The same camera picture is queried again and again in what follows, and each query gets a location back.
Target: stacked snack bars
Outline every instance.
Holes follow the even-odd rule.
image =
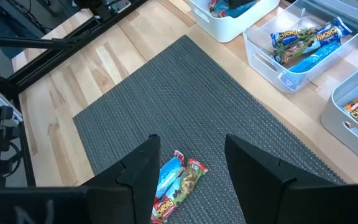
[[[306,79],[305,72],[338,49],[341,46],[341,38],[351,32],[341,18],[336,17],[322,26],[271,34],[272,45],[275,48],[273,58],[282,65],[302,54],[318,49],[314,54],[290,68],[291,72],[283,72],[278,78],[289,89],[296,90]]]
[[[195,159],[189,159],[185,171],[169,187],[159,202],[155,203],[152,211],[152,222],[165,223],[179,204],[194,190],[198,179],[208,172],[208,169]]]
[[[301,54],[316,50],[334,40],[340,40],[351,32],[341,18],[337,17],[320,27],[274,33],[270,35],[273,47],[277,49],[273,57],[283,65]]]

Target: black cable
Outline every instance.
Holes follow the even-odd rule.
[[[13,147],[13,149],[16,151],[16,154],[21,154],[19,148],[18,148],[15,144],[13,144],[13,142],[9,142],[9,145]],[[16,166],[15,166],[15,169],[13,169],[13,170],[12,170],[10,173],[8,173],[7,175],[3,175],[3,177],[6,178],[6,177],[9,177],[10,175],[14,174],[14,173],[18,170],[18,168],[19,168],[19,166],[20,166],[20,164],[21,164],[21,160],[22,160],[22,159],[19,159],[19,160],[17,161]]]
[[[29,12],[31,12],[31,0],[29,0]]]
[[[28,19],[38,28],[40,29],[43,33],[47,34],[48,32],[50,32],[52,29],[41,24],[36,18],[35,16],[30,12],[31,10],[31,4],[30,4],[30,9],[27,9],[26,7],[24,7],[21,3],[17,2],[16,0],[6,0],[8,2],[10,2],[11,4],[15,5],[17,7],[18,10],[22,11],[24,14],[27,15]]]

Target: clear plastic bin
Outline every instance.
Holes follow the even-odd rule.
[[[246,28],[275,9],[280,0],[260,0],[237,18],[213,17],[209,11],[209,2],[210,0],[189,0],[197,24],[217,41],[225,43],[237,37]]]
[[[302,55],[287,65],[280,65],[273,58],[273,46],[270,34],[286,30],[304,29],[323,25],[340,16],[352,34],[341,39],[342,46],[327,56],[307,72],[297,73],[305,79],[293,88],[284,85],[279,79],[283,73],[310,54]],[[334,65],[358,45],[358,9],[339,0],[297,0],[279,15],[268,21],[259,29],[247,29],[243,33],[246,43],[249,65],[284,93],[294,93],[303,88],[312,79]]]
[[[324,111],[321,124],[349,149],[358,155],[358,122],[342,110],[342,106],[358,97],[358,71],[333,91]]]

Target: plastic container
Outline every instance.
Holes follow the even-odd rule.
[[[288,69],[308,55],[303,55],[288,65],[280,65],[271,56],[274,48],[272,47],[270,34],[323,25],[337,16],[340,16],[346,26],[352,29],[352,34],[342,38],[342,46],[312,69],[307,72],[297,73],[297,75],[306,77],[297,87],[289,88],[284,85],[278,78],[279,75],[281,73],[291,73]],[[358,9],[339,0],[297,0],[261,28],[247,29],[243,35],[249,65],[281,92],[294,93],[342,59],[358,45]]]
[[[358,71],[341,83],[331,94],[321,114],[321,124],[358,155],[358,122],[341,108],[358,97]]]
[[[246,28],[275,9],[280,0],[260,0],[253,7],[237,18],[226,16],[215,18],[209,11],[209,0],[190,0],[190,7],[197,24],[217,41],[229,42]]]

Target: light wood surface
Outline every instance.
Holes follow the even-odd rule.
[[[282,2],[254,27],[285,7]],[[81,11],[48,37],[64,36],[90,16]],[[188,35],[343,179],[358,182],[358,157],[319,121],[333,88],[358,69],[358,48],[298,93],[284,95],[248,66],[241,35],[220,44],[195,24],[185,0],[148,0],[21,93],[38,186],[80,185],[94,176],[72,118],[182,35]],[[31,51],[13,59],[15,69],[37,55]]]

